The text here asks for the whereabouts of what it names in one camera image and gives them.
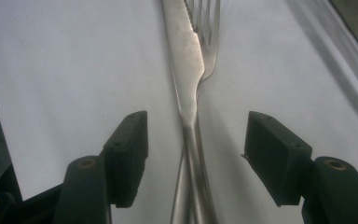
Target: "metal fork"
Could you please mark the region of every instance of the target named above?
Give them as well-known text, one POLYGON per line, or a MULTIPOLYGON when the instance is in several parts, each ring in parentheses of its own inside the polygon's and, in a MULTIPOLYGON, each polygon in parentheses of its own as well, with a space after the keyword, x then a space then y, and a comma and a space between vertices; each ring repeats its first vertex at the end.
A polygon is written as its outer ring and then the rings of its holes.
MULTIPOLYGON (((213 27, 210 24, 211 0, 207 0, 206 11, 202 17, 202 0, 199 0, 198 12, 194 14, 194 0, 185 0, 190 19, 192 21, 193 29, 199 36, 199 42, 202 51, 202 58, 204 62, 204 73, 201 77, 200 83, 209 77, 214 70, 217 43, 219 38, 219 24, 220 24, 220 0, 216 0, 214 4, 213 27)), ((190 194, 186 166, 186 151, 183 149, 180 161, 179 173, 176 184, 176 192, 172 207, 171 224, 187 224, 190 223, 190 194)), ((212 197, 210 198, 211 206, 213 207, 212 197)), ((213 211, 214 221, 216 221, 215 213, 213 211)))

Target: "screw hole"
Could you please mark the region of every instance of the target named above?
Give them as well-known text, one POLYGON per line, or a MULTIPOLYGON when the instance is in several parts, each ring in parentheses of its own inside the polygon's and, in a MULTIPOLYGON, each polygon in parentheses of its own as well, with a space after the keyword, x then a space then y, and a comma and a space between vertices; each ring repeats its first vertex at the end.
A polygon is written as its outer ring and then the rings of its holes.
POLYGON ((97 162, 95 160, 93 160, 93 159, 85 159, 83 161, 80 161, 77 164, 77 167, 80 168, 80 169, 88 169, 88 168, 94 166, 95 163, 97 163, 97 162))
POLYGON ((338 170, 338 171, 344 171, 347 169, 347 166, 345 164, 342 164, 339 161, 324 161, 324 164, 328 165, 330 168, 338 170))

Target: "white background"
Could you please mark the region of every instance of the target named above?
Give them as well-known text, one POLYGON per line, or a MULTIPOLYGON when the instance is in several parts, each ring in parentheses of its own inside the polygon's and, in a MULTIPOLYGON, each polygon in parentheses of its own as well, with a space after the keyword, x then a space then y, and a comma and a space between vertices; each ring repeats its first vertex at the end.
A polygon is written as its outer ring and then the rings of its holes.
MULTIPOLYGON (((358 117, 284 1, 222 0, 217 64, 200 86, 200 127, 219 223, 302 223, 276 207, 240 154, 250 110, 358 169, 358 117)), ((24 199, 97 155, 147 110, 149 158, 114 223, 169 223, 182 148, 159 0, 0 1, 0 119, 24 199)))

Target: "fork tine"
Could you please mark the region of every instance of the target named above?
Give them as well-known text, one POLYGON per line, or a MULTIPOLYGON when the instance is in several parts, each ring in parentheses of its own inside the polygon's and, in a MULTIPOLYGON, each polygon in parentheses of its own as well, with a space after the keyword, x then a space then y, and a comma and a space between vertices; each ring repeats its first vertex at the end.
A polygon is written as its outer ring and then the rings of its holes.
POLYGON ((211 32, 211 22, 210 22, 210 15, 211 15, 211 0, 208 0, 206 3, 206 13, 204 18, 203 24, 203 34, 202 38, 206 44, 210 44, 210 32, 211 32))
POLYGON ((199 40, 200 40, 201 45, 202 45, 202 38, 200 36, 202 36, 202 30, 203 30, 202 29, 202 0, 199 0, 196 31, 197 31, 197 34, 199 34, 199 40))
POLYGON ((220 0, 216 0, 214 3, 214 15, 213 15, 213 29, 211 36, 211 45, 217 46, 219 40, 219 25, 220 25, 220 0))

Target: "knife handle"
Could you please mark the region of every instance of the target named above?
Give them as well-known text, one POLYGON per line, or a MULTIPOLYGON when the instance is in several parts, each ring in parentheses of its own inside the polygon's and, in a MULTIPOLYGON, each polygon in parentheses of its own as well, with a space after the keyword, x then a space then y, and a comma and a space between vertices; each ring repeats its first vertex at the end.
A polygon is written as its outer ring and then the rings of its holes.
POLYGON ((171 224, 188 224, 190 219, 190 186, 188 183, 187 163, 186 163, 185 146, 182 149, 180 159, 179 173, 176 182, 175 197, 173 200, 171 224))
POLYGON ((190 120, 193 120, 194 122, 186 122, 186 120, 182 120, 182 122, 194 220, 196 224, 217 224, 211 189, 205 167, 205 159, 200 137, 200 124, 197 113, 195 118, 190 120))

